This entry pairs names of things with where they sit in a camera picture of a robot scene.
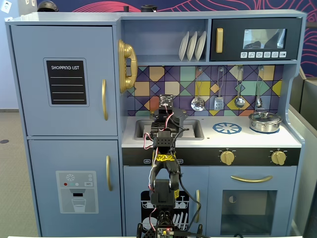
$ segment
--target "purple wall mural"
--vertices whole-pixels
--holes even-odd
[[[118,12],[130,6],[130,12],[140,12],[140,7],[152,4],[158,11],[223,11],[259,9],[296,9],[308,13],[308,22],[317,22],[317,0],[53,0],[60,11]],[[317,76],[317,30],[306,29],[302,68],[306,76]]]

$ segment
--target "blue cabinet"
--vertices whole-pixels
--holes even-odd
[[[124,167],[124,199],[125,199],[125,225],[126,236],[135,236],[138,223],[143,223],[144,231],[149,226],[148,215],[153,211],[154,207],[149,200],[149,174],[150,166],[143,167]],[[196,220],[190,229],[196,232],[198,225],[203,224],[206,227],[207,217],[207,195],[208,195],[208,167],[191,167],[182,166],[183,184],[188,192],[195,198],[197,194],[200,197],[202,209],[199,213],[199,219]],[[161,170],[157,178],[167,179],[168,173]],[[185,230],[188,223],[192,220],[197,205],[189,197],[180,192],[180,197],[176,201],[174,223],[181,229]]]
[[[296,170],[210,167],[206,235],[285,236]]]
[[[11,31],[27,135],[117,136],[112,27]]]
[[[115,140],[29,140],[42,236],[120,237]]]

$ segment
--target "colorful tile backsplash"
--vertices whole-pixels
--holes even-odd
[[[222,83],[222,73],[219,74],[217,85],[218,66],[200,66],[201,73],[196,72],[195,66],[148,66],[139,67],[138,76],[133,88],[128,90],[127,107],[130,116],[149,116],[150,111],[159,107],[160,94],[174,95],[174,107],[187,111],[189,116],[248,116],[254,111],[258,66],[243,66],[243,82],[241,96],[246,103],[243,108],[234,104],[237,96],[238,66],[225,66],[221,96],[224,98],[224,110],[213,109],[214,99],[218,96],[219,86]],[[276,113],[282,85],[282,65],[264,66],[263,83],[260,95],[263,108]],[[205,110],[196,112],[191,108],[191,101],[198,95],[205,100]]]

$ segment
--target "white plate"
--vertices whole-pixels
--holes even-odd
[[[193,57],[193,53],[194,53],[195,46],[196,46],[196,41],[197,41],[197,31],[195,31],[193,37],[190,39],[189,44],[188,44],[188,49],[187,49],[188,61],[190,61]]]
[[[200,57],[202,56],[204,46],[206,41],[206,31],[203,32],[202,36],[198,39],[196,49],[195,49],[195,57],[196,60],[199,61]]]
[[[183,61],[184,59],[187,43],[188,43],[188,38],[189,38],[189,31],[184,36],[182,43],[180,43],[179,52],[178,52],[180,61]]]

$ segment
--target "oven window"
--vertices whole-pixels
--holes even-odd
[[[246,29],[243,49],[283,49],[286,29]]]
[[[276,195],[275,190],[224,190],[220,234],[271,235]]]

